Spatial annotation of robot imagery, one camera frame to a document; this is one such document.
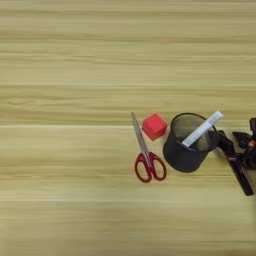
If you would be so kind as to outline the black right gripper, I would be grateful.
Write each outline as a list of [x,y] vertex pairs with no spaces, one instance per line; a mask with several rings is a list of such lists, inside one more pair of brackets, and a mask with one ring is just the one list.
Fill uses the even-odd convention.
[[251,139],[251,136],[245,132],[234,132],[233,136],[244,152],[230,155],[228,162],[240,163],[246,169],[256,170],[256,139]]

